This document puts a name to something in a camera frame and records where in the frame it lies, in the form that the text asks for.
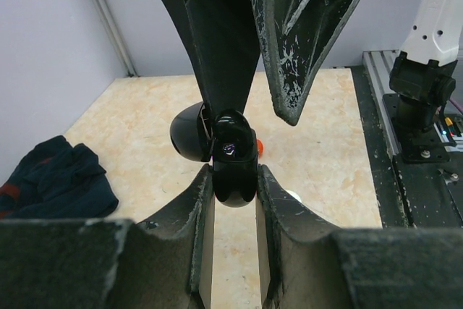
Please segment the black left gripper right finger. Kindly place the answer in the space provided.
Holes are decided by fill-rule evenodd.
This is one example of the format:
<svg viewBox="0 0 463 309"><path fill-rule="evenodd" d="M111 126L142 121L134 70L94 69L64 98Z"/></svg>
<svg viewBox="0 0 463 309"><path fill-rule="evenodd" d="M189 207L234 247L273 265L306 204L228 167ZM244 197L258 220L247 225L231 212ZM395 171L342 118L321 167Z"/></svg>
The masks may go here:
<svg viewBox="0 0 463 309"><path fill-rule="evenodd" d="M264 308L460 308L459 228L342 229L258 167Z"/></svg>

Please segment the white earbud charging case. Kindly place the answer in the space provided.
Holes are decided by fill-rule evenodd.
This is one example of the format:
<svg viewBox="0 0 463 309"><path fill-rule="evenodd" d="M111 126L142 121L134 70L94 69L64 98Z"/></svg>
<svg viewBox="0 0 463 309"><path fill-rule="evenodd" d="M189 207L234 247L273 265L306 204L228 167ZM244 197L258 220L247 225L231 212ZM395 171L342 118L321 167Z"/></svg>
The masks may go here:
<svg viewBox="0 0 463 309"><path fill-rule="evenodd" d="M301 197L300 197L297 193L295 193L295 192L293 192L293 191L288 191L288 193L289 193L294 199L296 199L298 202L300 202L300 203L302 202Z"/></svg>

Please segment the black earbud charging case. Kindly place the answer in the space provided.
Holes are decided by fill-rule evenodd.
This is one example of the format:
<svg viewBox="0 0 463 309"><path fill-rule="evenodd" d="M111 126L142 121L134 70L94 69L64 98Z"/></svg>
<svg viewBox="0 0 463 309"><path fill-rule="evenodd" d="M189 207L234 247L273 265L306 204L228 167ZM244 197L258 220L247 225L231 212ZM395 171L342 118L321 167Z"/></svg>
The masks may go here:
<svg viewBox="0 0 463 309"><path fill-rule="evenodd" d="M177 153L191 161L211 162L213 192L230 208L240 208L255 197L258 186L258 146L255 131L216 127L203 102L177 114L169 134Z"/></svg>

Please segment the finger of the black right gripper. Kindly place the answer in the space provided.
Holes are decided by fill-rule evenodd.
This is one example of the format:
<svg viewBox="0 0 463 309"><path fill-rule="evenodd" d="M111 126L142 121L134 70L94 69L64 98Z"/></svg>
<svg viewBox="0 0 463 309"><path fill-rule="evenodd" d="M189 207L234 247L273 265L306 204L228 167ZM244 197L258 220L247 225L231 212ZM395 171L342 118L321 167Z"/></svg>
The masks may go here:
<svg viewBox="0 0 463 309"><path fill-rule="evenodd" d="M251 0L273 110L297 125L318 70L360 0Z"/></svg>
<svg viewBox="0 0 463 309"><path fill-rule="evenodd" d="M245 110L260 56L250 0L162 0L212 115Z"/></svg>

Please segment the orange earbud charging case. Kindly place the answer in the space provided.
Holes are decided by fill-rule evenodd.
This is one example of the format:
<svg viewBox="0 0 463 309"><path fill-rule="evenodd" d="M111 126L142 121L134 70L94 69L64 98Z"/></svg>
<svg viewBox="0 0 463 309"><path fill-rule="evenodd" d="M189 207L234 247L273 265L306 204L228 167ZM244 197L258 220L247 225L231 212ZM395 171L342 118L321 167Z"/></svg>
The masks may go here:
<svg viewBox="0 0 463 309"><path fill-rule="evenodd" d="M257 146L258 146L258 157L260 158L263 155L263 151L264 151L263 142L260 139L257 139Z"/></svg>

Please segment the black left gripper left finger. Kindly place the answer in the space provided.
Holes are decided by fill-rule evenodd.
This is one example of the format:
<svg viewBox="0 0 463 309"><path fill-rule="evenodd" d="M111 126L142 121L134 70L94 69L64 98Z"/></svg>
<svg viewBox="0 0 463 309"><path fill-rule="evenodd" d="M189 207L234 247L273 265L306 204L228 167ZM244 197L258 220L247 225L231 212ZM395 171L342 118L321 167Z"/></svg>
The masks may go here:
<svg viewBox="0 0 463 309"><path fill-rule="evenodd" d="M209 308L212 171L159 211L130 219L1 222L3 308Z"/></svg>

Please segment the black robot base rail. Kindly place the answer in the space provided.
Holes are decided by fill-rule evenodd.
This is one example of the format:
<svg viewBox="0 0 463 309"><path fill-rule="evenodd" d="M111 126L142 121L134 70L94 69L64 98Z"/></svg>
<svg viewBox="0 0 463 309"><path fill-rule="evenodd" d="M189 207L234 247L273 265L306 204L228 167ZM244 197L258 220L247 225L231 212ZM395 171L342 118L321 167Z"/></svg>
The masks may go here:
<svg viewBox="0 0 463 309"><path fill-rule="evenodd" d="M366 68L351 69L384 227L462 227L462 152L439 129L406 128L417 112L377 91Z"/></svg>

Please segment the black earbud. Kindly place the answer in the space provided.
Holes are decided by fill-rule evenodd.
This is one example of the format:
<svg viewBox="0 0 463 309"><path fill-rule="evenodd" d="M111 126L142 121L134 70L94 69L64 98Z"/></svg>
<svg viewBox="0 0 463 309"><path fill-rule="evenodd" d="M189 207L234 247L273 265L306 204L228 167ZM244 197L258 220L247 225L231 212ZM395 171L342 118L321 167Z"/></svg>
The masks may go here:
<svg viewBox="0 0 463 309"><path fill-rule="evenodd" d="M247 129L250 125L243 113L234 109L227 109L221 112L216 118L216 127L221 129L225 129L226 127Z"/></svg>

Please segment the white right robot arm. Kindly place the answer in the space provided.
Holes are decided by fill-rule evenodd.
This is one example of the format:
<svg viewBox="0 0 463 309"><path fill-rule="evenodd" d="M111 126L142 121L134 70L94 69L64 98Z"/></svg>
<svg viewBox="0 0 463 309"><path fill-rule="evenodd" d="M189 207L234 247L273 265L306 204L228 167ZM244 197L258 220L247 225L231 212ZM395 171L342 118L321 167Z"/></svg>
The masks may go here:
<svg viewBox="0 0 463 309"><path fill-rule="evenodd" d="M273 110L290 125L300 120L315 76L359 1L162 0L213 117L245 110L262 62ZM391 87L420 103L445 103L454 81L432 80L429 71L454 67L461 30L462 0L422 0L401 54L425 74L407 82L399 65Z"/></svg>

